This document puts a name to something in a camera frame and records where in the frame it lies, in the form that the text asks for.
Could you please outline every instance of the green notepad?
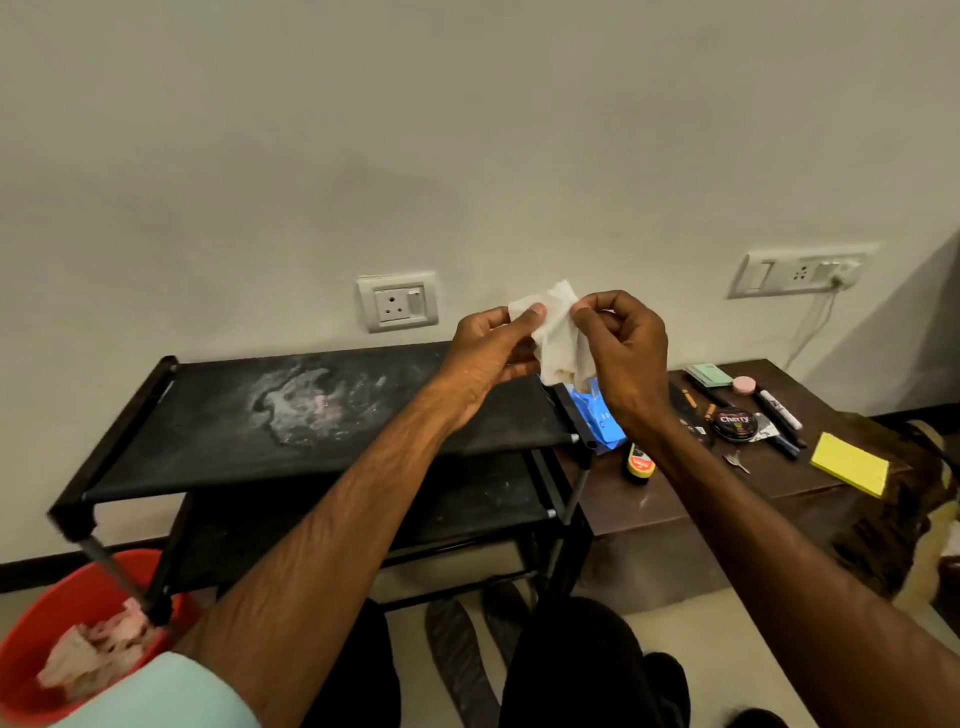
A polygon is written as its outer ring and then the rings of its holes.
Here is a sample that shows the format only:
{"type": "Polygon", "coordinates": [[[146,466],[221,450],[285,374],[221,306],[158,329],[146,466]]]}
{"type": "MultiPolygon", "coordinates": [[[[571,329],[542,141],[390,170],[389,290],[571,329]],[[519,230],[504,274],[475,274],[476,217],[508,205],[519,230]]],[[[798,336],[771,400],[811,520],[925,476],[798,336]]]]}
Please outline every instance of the green notepad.
{"type": "Polygon", "coordinates": [[[874,497],[883,495],[887,471],[890,469],[890,463],[883,458],[845,443],[829,432],[820,436],[820,442],[810,458],[810,465],[874,497]]]}

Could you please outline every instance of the black pants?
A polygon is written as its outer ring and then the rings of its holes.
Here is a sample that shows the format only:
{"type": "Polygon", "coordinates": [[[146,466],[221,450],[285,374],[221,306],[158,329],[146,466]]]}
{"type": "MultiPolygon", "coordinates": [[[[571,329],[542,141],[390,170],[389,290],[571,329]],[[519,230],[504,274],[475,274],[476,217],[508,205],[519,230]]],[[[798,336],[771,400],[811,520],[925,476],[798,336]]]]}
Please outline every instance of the black pants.
{"type": "MultiPolygon", "coordinates": [[[[678,721],[664,717],[656,689],[664,676],[648,674],[645,665],[649,668],[629,625],[602,604],[579,597],[541,604],[507,673],[500,728],[673,728],[678,721]]],[[[399,724],[400,684],[387,621],[368,601],[302,725],[399,724]]],[[[782,723],[737,723],[738,728],[775,725],[782,723]]]]}

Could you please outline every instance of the cable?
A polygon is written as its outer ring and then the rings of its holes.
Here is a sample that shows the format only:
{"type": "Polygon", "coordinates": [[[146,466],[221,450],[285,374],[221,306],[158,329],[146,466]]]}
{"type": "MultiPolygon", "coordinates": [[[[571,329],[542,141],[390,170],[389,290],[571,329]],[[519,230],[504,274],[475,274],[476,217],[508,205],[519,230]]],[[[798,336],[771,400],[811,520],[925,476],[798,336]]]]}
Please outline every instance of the cable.
{"type": "Polygon", "coordinates": [[[786,363],[783,364],[784,371],[787,371],[790,368],[790,365],[793,364],[796,358],[800,356],[801,352],[806,349],[806,345],[813,341],[814,337],[824,330],[824,327],[829,323],[830,316],[833,315],[833,302],[836,301],[837,294],[840,293],[840,287],[843,285],[843,279],[839,276],[834,276],[830,280],[830,283],[832,287],[830,288],[829,299],[827,302],[827,315],[824,316],[823,320],[813,328],[813,330],[804,338],[800,345],[797,346],[789,356],[787,356],[786,363]]]}

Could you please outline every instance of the wall switch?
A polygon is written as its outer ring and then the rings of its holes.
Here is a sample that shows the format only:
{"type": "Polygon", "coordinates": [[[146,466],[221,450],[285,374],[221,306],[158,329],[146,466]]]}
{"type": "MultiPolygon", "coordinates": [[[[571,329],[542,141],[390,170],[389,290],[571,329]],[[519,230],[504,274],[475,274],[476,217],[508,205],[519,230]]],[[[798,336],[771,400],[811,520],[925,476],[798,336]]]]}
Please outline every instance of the wall switch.
{"type": "Polygon", "coordinates": [[[437,274],[360,276],[357,290],[367,331],[433,326],[437,310],[437,274]]]}
{"type": "Polygon", "coordinates": [[[846,290],[860,280],[879,247],[877,243],[852,243],[750,251],[728,298],[846,290]]]}

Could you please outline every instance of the white tissue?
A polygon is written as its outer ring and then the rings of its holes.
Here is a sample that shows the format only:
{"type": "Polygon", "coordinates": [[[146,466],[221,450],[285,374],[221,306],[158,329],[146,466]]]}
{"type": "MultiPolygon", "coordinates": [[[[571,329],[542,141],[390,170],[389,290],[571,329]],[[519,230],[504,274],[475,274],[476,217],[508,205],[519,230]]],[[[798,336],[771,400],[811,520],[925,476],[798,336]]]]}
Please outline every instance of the white tissue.
{"type": "Polygon", "coordinates": [[[514,321],[534,303],[546,306],[546,318],[536,331],[534,351],[540,362],[540,380],[546,386],[572,384],[578,392],[589,392],[589,380],[596,376],[593,356],[584,336],[570,317],[570,307],[579,299],[573,288],[561,280],[544,293],[514,301],[508,308],[514,321]]]}

